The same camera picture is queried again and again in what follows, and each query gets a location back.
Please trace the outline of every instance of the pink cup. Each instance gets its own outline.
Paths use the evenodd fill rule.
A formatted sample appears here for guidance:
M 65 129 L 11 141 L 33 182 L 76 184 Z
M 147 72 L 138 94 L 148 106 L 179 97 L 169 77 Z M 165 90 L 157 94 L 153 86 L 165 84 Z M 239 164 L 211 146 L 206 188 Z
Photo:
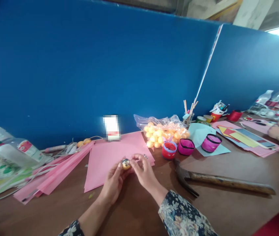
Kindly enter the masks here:
M 195 146 L 191 139 L 180 139 L 178 145 L 178 152 L 181 155 L 190 156 Z

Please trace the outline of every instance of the pink paper sheet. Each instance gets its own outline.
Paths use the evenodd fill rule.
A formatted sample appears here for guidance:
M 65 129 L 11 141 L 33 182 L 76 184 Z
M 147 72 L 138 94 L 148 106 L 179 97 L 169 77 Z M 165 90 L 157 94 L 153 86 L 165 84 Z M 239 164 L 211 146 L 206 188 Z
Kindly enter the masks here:
M 94 141 L 85 145 L 85 147 L 78 153 L 75 153 L 66 161 L 62 162 L 55 169 L 48 172 L 46 175 L 48 179 L 38 186 L 38 190 L 47 195 L 68 176 L 68 174 L 79 164 L 79 162 L 90 152 L 94 147 Z
M 241 128 L 237 125 L 234 125 L 228 121 L 218 121 L 218 122 L 214 122 L 211 124 L 213 128 L 217 128 L 218 125 L 221 125 L 221 126 L 224 126 L 224 127 L 229 127 L 229 128 L 233 128 L 233 129 L 238 129 L 238 128 Z M 253 152 L 254 154 L 260 156 L 260 157 L 267 157 L 273 153 L 276 153 L 277 151 L 279 151 L 279 145 L 273 143 L 275 145 L 275 151 L 273 150 L 270 150 L 270 149 L 265 149 L 263 147 L 248 147 L 248 148 L 244 148 L 244 150 L 247 150 L 247 151 L 251 151 Z
M 140 131 L 122 135 L 120 142 L 96 143 L 89 155 L 84 192 L 103 185 L 111 167 L 124 156 L 130 158 L 134 153 L 145 154 L 150 164 L 155 164 Z
M 13 194 L 13 197 L 20 201 L 22 204 L 26 205 L 31 199 L 34 198 L 34 195 L 30 196 L 26 201 L 22 202 L 29 194 L 37 189 L 37 187 L 43 183 L 48 177 L 46 175 L 41 175 L 35 178 L 26 186 L 22 187 L 19 191 Z
M 261 121 L 262 121 L 261 123 L 267 124 L 266 120 L 261 120 Z M 271 128 L 271 126 L 269 125 L 262 126 L 251 121 L 242 121 L 241 123 L 264 134 L 268 134 L 268 130 Z

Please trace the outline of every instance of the hammer head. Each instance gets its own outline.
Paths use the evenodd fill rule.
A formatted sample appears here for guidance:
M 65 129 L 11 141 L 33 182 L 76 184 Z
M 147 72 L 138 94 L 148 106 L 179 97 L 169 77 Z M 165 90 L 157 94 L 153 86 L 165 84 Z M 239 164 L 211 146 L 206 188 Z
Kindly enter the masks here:
M 189 171 L 182 169 L 180 166 L 180 161 L 179 159 L 175 158 L 174 160 L 174 164 L 176 167 L 176 173 L 177 173 L 177 178 L 179 183 L 182 185 L 182 187 L 184 187 L 189 193 L 191 193 L 193 196 L 195 196 L 196 198 L 199 196 L 199 194 L 194 191 L 189 184 L 186 182 L 186 180 L 191 179 L 190 178 L 190 174 Z

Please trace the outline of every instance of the person's left hand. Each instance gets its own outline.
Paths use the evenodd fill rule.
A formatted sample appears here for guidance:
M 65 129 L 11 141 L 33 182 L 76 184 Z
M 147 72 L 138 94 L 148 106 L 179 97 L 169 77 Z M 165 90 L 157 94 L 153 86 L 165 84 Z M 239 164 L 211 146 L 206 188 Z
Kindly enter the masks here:
M 131 170 L 132 168 L 128 170 L 122 169 L 122 160 L 114 164 L 107 174 L 99 199 L 105 203 L 113 205 L 121 192 L 123 181 Z
M 272 138 L 275 138 L 279 140 L 279 126 L 273 125 L 269 130 L 268 130 L 268 135 Z

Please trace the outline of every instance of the hammer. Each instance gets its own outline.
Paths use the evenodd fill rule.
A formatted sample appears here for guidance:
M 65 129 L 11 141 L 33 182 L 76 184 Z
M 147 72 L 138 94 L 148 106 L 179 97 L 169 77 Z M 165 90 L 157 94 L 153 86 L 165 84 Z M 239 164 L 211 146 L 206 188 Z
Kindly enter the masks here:
M 195 180 L 195 181 L 200 181 L 204 183 L 210 183 L 210 184 L 215 184 L 215 185 L 220 185 L 225 187 L 238 188 L 238 189 L 250 190 L 258 193 L 275 195 L 275 191 L 270 185 L 260 184 L 260 183 L 245 181 L 245 180 L 239 180 L 239 179 L 233 179 L 233 178 L 228 178 L 228 177 L 223 177 L 218 175 L 200 174 L 192 171 L 187 171 L 181 168 L 180 161 L 177 158 L 174 159 L 174 163 L 175 163 L 176 173 L 177 173 L 177 178 L 179 180 L 179 183 L 196 198 L 199 196 L 199 194 L 188 185 L 186 180 Z

